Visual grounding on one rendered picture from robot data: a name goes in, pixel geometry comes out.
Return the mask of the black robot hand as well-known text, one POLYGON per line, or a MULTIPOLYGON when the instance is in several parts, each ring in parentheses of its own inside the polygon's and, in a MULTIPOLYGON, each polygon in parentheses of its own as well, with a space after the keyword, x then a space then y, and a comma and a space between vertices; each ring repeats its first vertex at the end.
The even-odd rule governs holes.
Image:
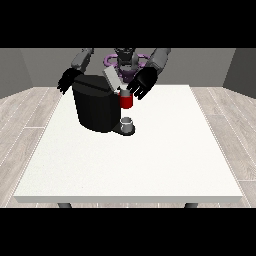
POLYGON ((144 67, 134 76, 127 89, 141 100, 152 89, 157 79, 157 70, 154 67, 144 67))
POLYGON ((74 83, 75 78, 81 74, 82 72, 80 70, 68 68, 58 81, 57 88, 62 94, 65 94, 69 87, 74 83))

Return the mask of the red pod holder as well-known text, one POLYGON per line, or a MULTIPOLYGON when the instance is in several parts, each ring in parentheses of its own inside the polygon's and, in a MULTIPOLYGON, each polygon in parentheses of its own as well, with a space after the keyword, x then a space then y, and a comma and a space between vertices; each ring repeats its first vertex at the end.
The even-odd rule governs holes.
POLYGON ((120 99, 120 107, 123 109, 129 109, 133 106, 133 95, 129 96, 119 96, 120 99))

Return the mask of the pale grey machine lid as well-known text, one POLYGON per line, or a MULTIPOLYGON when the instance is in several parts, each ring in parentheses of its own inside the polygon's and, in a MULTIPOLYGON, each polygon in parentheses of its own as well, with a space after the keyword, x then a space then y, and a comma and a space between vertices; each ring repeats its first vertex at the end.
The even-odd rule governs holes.
POLYGON ((103 70, 103 75, 106 78, 112 91, 116 91, 119 86, 122 85, 121 80, 119 79, 116 70, 113 66, 109 66, 103 70))

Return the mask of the black coffee machine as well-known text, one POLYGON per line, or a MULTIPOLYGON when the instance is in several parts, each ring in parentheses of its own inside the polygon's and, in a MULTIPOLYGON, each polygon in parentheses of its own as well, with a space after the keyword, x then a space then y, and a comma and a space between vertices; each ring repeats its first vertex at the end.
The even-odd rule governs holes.
POLYGON ((104 76, 78 75, 72 84, 72 91, 82 126, 94 132, 116 132, 123 136, 135 133, 134 125, 124 131, 120 97, 111 90, 104 76))

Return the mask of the small grey cup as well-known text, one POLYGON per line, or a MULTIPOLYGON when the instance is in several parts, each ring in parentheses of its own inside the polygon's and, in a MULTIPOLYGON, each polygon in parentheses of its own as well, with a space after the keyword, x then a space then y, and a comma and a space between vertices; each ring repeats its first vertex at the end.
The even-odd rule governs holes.
POLYGON ((133 129, 133 121, 130 117, 123 117, 120 120, 120 124, 121 124, 121 130, 124 133, 128 133, 131 132, 133 129))

